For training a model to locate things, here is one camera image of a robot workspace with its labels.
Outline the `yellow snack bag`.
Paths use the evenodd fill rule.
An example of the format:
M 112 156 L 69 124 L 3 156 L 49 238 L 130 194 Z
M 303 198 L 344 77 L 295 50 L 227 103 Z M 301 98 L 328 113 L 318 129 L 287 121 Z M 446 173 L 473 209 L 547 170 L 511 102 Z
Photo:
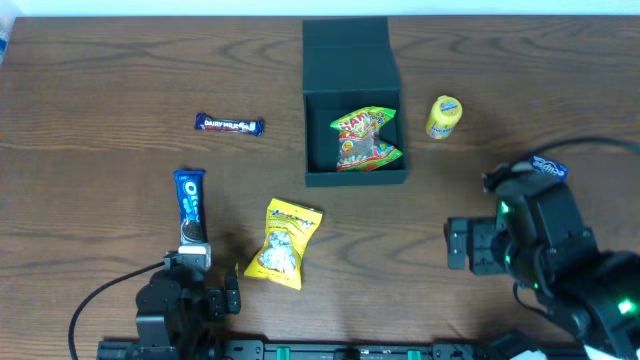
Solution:
M 273 198 L 267 207 L 263 247 L 244 275 L 300 290 L 302 259 L 322 218 L 319 210 Z

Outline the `blue Oreo cookie pack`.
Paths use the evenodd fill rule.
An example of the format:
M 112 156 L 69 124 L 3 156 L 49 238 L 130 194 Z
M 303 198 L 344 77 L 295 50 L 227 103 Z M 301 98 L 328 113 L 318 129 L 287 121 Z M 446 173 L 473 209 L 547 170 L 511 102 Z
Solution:
M 203 243 L 205 231 L 201 220 L 204 170 L 178 169 L 174 171 L 177 200 L 180 210 L 180 243 Z

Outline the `green Haribo gummy bag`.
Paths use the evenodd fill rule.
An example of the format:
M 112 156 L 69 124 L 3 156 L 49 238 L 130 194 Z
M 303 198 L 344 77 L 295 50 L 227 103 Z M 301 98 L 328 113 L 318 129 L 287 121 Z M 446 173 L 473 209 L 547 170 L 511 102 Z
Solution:
M 403 153 L 380 139 L 380 129 L 395 117 L 394 109 L 369 106 L 333 121 L 338 131 L 338 172 L 369 172 L 383 167 Z

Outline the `Dairy Milk chocolate bar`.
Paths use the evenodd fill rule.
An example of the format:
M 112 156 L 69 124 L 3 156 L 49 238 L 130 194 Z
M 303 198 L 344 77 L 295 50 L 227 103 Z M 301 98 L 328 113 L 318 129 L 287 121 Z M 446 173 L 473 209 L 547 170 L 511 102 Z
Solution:
M 232 120 L 210 116 L 206 113 L 196 115 L 195 130 L 243 133 L 261 136 L 264 132 L 264 120 Z

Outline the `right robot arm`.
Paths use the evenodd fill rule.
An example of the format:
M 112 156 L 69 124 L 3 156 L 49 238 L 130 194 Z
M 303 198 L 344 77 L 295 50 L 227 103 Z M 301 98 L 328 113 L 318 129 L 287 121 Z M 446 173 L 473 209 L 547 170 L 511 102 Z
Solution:
M 534 313 L 584 346 L 620 359 L 639 357 L 639 256 L 597 249 L 591 230 L 561 247 L 528 242 L 496 217 L 450 218 L 444 225 L 451 269 L 510 275 L 514 296 L 534 291 Z

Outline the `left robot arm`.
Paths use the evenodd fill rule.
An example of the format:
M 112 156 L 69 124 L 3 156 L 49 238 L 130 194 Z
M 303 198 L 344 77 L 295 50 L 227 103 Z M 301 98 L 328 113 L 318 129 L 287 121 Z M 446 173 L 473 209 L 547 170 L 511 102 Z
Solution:
M 136 296 L 136 341 L 101 341 L 98 360 L 221 360 L 219 332 L 241 310 L 237 271 L 208 287 L 200 267 L 176 265 L 155 273 Z

